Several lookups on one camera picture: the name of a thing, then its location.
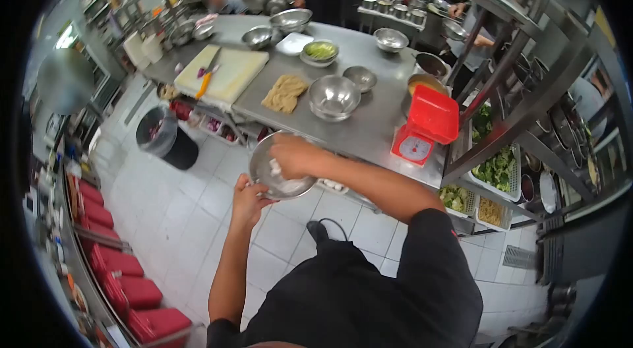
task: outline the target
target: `cutting board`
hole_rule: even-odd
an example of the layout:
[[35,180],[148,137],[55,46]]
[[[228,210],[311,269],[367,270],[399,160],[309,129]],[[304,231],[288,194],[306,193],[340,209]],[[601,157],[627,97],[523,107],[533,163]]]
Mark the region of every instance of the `cutting board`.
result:
[[[173,81],[178,91],[191,97],[197,94],[202,86],[202,77],[197,77],[198,70],[209,66],[219,48],[216,45],[208,45],[191,60]],[[223,47],[217,61],[220,66],[211,76],[206,92],[200,100],[228,111],[267,61],[268,53],[265,51]]]

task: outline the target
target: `hand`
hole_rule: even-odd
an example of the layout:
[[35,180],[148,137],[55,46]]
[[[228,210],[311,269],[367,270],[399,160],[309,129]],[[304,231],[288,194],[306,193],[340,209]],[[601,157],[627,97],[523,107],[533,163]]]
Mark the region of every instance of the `hand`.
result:
[[457,16],[461,16],[462,13],[464,12],[464,8],[466,7],[465,4],[463,3],[458,3],[458,4],[452,4],[449,8],[448,8],[448,15],[451,18],[455,18]]
[[261,217],[261,209],[276,202],[259,195],[267,192],[268,186],[263,184],[248,186],[248,182],[249,179],[245,173],[237,179],[233,192],[233,214],[229,229],[251,231]]
[[306,7],[306,0],[294,0],[293,4],[297,8],[305,8]]
[[275,144],[268,154],[277,159],[284,179],[301,179],[305,176],[318,177],[320,169],[328,164],[334,155],[305,139],[291,134],[276,133]]
[[485,36],[477,35],[477,37],[475,38],[474,46],[476,47],[479,47],[479,46],[492,47],[494,45],[495,45],[495,42],[491,41]]

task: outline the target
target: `black trash bin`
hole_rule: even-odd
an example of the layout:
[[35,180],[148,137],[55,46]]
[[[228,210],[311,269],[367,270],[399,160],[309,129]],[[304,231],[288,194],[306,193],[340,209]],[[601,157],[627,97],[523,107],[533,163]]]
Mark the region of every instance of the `black trash bin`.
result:
[[[161,121],[152,138],[152,129]],[[196,163],[197,144],[178,126],[176,114],[167,107],[157,106],[143,116],[136,129],[136,143],[141,150],[162,158],[179,170],[188,170]]]

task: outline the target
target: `orange knife handle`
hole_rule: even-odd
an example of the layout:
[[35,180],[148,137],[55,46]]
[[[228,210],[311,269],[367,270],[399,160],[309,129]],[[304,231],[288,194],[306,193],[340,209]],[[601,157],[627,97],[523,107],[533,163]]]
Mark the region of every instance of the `orange knife handle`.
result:
[[204,95],[207,86],[209,86],[209,80],[211,80],[211,73],[204,75],[204,78],[202,78],[202,86],[200,86],[200,91],[196,94],[196,99],[200,99]]

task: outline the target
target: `red kitchen scale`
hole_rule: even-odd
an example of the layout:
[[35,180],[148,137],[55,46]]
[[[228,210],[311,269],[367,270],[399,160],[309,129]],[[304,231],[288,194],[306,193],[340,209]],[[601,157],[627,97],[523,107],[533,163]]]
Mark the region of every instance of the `red kitchen scale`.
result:
[[419,85],[413,92],[407,123],[396,132],[391,153],[424,165],[435,142],[447,145],[457,139],[459,119],[455,99]]

